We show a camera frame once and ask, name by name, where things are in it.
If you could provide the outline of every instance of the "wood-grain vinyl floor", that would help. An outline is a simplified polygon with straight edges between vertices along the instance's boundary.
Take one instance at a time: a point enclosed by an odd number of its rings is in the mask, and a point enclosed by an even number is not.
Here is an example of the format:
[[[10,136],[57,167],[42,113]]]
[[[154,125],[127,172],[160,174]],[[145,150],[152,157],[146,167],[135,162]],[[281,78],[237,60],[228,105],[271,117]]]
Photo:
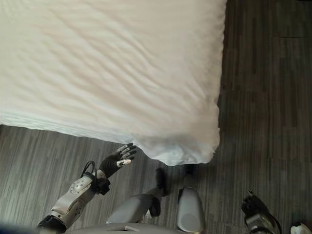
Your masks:
[[[221,142],[197,167],[206,233],[244,233],[240,203],[253,190],[285,232],[312,217],[312,2],[229,0],[219,99]],[[119,145],[55,132],[2,126],[0,222],[36,226],[88,160],[98,164]],[[103,224],[125,198],[147,191],[164,167],[170,194],[147,222],[174,227],[183,167],[139,154],[112,177],[73,229]]]

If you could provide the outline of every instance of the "robot finger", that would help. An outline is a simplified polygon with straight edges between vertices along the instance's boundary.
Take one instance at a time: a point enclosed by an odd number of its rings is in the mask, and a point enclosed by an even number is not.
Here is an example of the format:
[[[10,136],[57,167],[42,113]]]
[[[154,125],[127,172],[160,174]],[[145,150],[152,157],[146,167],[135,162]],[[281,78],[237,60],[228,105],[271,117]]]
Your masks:
[[[132,161],[130,159],[124,159],[124,160],[117,161],[116,165],[117,167],[123,167],[123,166],[131,164],[131,162]]]
[[[134,155],[136,152],[137,152],[136,150],[127,152],[126,154],[124,154],[124,155],[121,156],[121,159],[129,159],[129,157],[130,157],[131,155]]]
[[[116,150],[116,152],[120,153],[120,152],[122,152],[123,150],[127,149],[130,146],[133,146],[133,143],[129,143],[129,144],[121,146],[119,149]]]
[[[136,146],[135,146],[135,145],[132,145],[132,146],[130,146],[130,147],[124,149],[120,154],[121,154],[121,155],[124,155],[124,154],[126,154],[127,152],[129,152],[129,151],[131,151],[131,150],[134,150],[135,148],[136,148]]]

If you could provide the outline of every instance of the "bed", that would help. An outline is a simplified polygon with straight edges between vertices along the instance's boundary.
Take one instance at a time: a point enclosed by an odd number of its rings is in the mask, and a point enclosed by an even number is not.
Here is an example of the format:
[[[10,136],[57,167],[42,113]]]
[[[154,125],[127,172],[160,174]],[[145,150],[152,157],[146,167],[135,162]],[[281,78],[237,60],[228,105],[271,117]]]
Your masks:
[[[212,159],[226,0],[0,4],[0,124]]]

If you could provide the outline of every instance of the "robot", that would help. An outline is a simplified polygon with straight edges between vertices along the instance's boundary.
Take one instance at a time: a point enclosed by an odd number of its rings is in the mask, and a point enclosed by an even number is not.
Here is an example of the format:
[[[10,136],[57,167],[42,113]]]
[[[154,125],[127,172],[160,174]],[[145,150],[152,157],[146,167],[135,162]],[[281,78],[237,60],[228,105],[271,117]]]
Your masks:
[[[78,180],[60,197],[49,214],[39,223],[40,234],[64,233],[79,218],[84,207],[96,194],[105,195],[109,191],[109,177],[121,167],[129,165],[134,159],[136,146],[132,143],[119,148],[105,158],[99,169],[95,163],[89,161]],[[141,232],[142,234],[178,234],[203,233],[205,230],[205,215],[200,197],[192,187],[192,170],[186,170],[186,185],[179,192],[178,209],[175,230],[161,226],[142,224],[145,215],[157,217],[160,215],[161,197],[167,195],[166,179],[161,169],[156,171],[157,187],[145,194],[135,195],[124,201],[100,227],[83,228],[68,233],[71,234],[117,234],[120,231]],[[265,204],[251,191],[244,199],[242,211],[245,213],[245,224],[249,233],[253,234],[281,234],[279,222],[270,214]],[[302,225],[293,227],[292,234],[299,234]]]

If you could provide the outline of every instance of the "robotic arm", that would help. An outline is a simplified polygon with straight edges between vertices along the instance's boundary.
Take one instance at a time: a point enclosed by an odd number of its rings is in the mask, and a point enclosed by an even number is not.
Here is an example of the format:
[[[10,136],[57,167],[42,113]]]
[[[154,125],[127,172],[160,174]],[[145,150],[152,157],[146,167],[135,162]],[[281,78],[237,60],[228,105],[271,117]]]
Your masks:
[[[132,162],[136,153],[135,146],[130,143],[120,147],[116,152],[104,159],[96,170],[95,163],[89,161],[78,180],[68,192],[58,199],[49,214],[39,223],[39,228],[64,233],[80,217],[84,207],[95,196],[105,195],[109,191],[108,178],[121,167]],[[92,172],[87,172],[92,165]]]

